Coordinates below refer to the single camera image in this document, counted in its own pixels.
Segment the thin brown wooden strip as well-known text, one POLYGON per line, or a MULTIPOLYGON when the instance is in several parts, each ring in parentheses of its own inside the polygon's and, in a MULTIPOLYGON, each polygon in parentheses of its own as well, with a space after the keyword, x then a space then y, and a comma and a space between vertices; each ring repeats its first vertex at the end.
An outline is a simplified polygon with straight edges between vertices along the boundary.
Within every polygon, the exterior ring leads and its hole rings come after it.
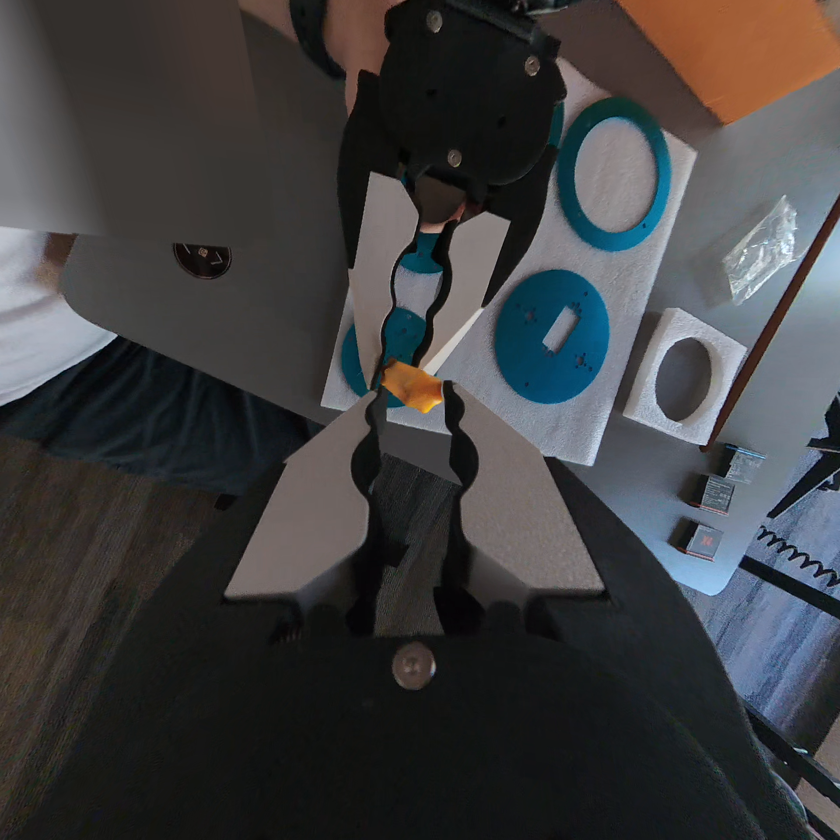
POLYGON ((699 451, 701 453, 706 454, 710 452, 712 446, 717 442, 718 437, 728 422, 735 406, 740 401, 740 398, 745 392, 754 373, 758 369, 764 355, 767 353, 771 342, 780 330, 784 318, 795 303, 795 300, 799 296, 805 282, 810 276, 816 261, 822 254, 829 238, 832 236, 838 220, 839 197, 837 197, 834 201, 822 225, 814 236, 813 241, 806 250, 800 265, 791 279, 791 282, 785 289, 761 334, 757 338, 746 360, 743 362, 738 375, 731 385, 729 394, 722 404, 721 410, 711 429, 708 440, 705 444, 699 446, 699 451))

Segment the person's left hand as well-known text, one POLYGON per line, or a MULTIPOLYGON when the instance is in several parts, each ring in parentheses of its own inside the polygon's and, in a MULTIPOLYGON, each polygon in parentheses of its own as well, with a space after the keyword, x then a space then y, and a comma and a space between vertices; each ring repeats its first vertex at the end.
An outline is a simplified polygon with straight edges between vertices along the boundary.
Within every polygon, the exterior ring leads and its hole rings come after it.
POLYGON ((380 74, 389 46, 385 15, 391 1, 329 1, 323 23, 324 44, 344 70, 346 111, 352 113, 362 72, 380 74))

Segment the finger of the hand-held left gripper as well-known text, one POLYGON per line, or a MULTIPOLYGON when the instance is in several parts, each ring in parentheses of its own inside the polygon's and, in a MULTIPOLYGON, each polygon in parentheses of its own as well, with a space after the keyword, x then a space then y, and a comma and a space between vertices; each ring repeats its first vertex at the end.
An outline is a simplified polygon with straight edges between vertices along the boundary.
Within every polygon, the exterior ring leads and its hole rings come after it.
POLYGON ((472 217, 449 225, 438 243, 444 268, 435 299, 426 312, 426 332, 414 365, 437 373, 486 307, 485 296, 510 222, 504 217, 472 217))
POLYGON ((396 268, 415 243, 419 213, 404 184, 371 173, 353 267, 349 269, 353 324, 365 386, 377 387, 383 330, 395 306, 396 268))

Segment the person's dark trousers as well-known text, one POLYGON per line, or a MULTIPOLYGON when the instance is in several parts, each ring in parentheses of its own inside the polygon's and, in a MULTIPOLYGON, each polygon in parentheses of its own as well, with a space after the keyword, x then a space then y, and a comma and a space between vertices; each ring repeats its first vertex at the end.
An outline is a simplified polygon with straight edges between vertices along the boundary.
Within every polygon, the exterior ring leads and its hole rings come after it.
POLYGON ((123 338, 2 406, 1 428, 56 457, 232 497, 321 429, 123 338))

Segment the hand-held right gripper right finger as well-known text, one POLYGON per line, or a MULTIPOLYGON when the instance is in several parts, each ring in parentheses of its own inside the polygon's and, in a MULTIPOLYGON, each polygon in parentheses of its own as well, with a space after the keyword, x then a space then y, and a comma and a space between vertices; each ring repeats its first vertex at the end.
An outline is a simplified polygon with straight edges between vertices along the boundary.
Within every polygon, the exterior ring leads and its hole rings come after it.
POLYGON ((497 605, 527 618, 543 599, 606 593, 539 448, 464 386, 443 384, 449 466, 460 482, 434 588, 446 634, 476 634, 497 605))

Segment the yellow handled screwdriver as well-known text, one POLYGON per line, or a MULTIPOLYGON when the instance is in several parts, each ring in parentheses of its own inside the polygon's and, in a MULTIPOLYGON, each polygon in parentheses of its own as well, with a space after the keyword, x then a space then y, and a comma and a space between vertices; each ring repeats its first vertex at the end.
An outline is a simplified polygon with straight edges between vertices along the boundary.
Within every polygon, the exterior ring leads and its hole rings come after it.
POLYGON ((391 358, 381 374, 381 385, 404 406, 422 414, 444 402, 444 384, 424 370, 391 358))

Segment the grey desk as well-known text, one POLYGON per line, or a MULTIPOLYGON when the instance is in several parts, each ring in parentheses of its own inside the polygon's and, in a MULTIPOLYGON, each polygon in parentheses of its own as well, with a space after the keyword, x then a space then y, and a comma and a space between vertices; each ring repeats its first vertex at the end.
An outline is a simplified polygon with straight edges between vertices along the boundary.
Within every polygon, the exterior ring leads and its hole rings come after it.
MULTIPOLYGON (((594 465, 575 473, 680 583, 722 591, 760 520, 782 493, 838 380, 838 243, 827 247, 721 435, 767 456, 728 516, 680 495, 711 455, 623 416, 656 314, 679 308, 747 347, 794 274, 781 270, 734 306, 722 256, 782 195, 813 239, 838 195, 838 70, 726 127, 700 105, 625 13, 587 2, 548 28, 572 65, 608 96, 638 102, 696 152, 594 465), (679 520, 723 531, 713 562, 669 544, 679 520)), ((187 275, 171 244, 80 237, 63 284, 86 319, 295 413, 329 423, 322 405, 348 291, 335 198, 343 96, 282 36, 252 17, 243 29, 267 133, 277 237, 234 248, 215 280, 187 275)))

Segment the white foam frame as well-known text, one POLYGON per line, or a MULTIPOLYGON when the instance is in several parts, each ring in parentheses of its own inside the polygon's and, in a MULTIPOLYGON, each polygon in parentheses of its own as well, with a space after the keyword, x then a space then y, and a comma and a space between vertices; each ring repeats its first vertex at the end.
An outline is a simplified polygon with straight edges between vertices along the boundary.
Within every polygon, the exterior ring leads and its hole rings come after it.
POLYGON ((705 445, 748 350, 687 311, 667 308, 659 318, 626 400, 623 415, 692 445, 705 445), (707 352, 710 383, 697 409, 675 420, 665 415, 656 395, 659 370, 677 343, 697 341, 707 352))

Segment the small dark box grey label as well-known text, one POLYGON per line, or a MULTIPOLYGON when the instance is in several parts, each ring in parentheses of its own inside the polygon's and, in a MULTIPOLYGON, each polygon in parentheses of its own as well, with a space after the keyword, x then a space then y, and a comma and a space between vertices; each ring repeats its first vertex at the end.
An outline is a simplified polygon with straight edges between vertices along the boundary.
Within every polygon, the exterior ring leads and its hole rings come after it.
POLYGON ((721 476, 701 475, 689 495, 688 504, 719 516, 728 516, 736 484, 721 476))

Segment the round black desk button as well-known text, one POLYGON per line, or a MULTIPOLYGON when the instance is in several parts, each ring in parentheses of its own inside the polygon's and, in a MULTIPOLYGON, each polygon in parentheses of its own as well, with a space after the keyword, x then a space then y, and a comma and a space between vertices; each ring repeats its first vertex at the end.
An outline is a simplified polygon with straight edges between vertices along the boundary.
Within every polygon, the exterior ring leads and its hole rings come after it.
POLYGON ((172 252, 178 266, 187 275, 200 280, 222 277, 233 262, 232 251, 226 246, 174 243, 172 252))

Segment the small dark box red mark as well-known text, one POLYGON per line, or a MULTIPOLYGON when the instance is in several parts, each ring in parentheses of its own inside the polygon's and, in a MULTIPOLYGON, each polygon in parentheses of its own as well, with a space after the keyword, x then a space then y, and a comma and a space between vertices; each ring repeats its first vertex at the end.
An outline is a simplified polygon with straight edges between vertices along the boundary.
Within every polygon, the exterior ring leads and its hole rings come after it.
POLYGON ((722 538, 723 531, 718 528, 683 518, 677 523, 668 544, 685 555, 713 562, 722 538))

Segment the clear plastic bag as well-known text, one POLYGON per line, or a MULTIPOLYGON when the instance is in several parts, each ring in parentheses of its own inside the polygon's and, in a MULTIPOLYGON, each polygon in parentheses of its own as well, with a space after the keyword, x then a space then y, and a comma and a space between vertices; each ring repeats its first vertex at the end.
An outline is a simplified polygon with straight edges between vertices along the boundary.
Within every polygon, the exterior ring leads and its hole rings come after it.
POLYGON ((742 305, 779 270, 797 258, 797 211, 782 195, 763 217, 721 259, 731 303, 742 305))

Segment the small box with blue edge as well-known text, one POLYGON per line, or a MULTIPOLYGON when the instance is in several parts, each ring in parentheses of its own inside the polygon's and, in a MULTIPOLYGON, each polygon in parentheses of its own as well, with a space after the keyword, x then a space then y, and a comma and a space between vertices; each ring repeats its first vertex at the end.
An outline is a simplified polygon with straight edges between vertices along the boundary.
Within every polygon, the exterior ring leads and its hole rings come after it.
POLYGON ((766 461, 766 455, 735 444, 723 444, 716 475, 727 481, 749 485, 753 483, 766 461))

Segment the black office stool chair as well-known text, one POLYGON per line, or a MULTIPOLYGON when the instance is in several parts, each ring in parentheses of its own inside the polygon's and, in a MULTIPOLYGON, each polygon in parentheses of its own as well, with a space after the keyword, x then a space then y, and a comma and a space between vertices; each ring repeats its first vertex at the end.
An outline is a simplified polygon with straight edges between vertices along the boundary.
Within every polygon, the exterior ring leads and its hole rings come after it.
POLYGON ((834 478, 839 470, 839 394, 836 394, 825 413, 827 436, 812 438, 806 446, 820 454, 810 467, 782 499, 769 511, 767 517, 774 519, 790 509, 804 496, 834 478))

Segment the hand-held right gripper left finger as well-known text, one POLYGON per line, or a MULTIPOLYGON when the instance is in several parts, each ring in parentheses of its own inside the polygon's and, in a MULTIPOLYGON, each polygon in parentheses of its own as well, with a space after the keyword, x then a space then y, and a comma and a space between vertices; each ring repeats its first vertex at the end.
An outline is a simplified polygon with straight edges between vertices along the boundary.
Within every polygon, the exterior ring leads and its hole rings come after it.
POLYGON ((330 607, 351 635, 374 634, 385 568, 396 565, 374 497, 386 408, 387 394, 368 392, 287 459, 226 603, 286 604, 301 621, 330 607))

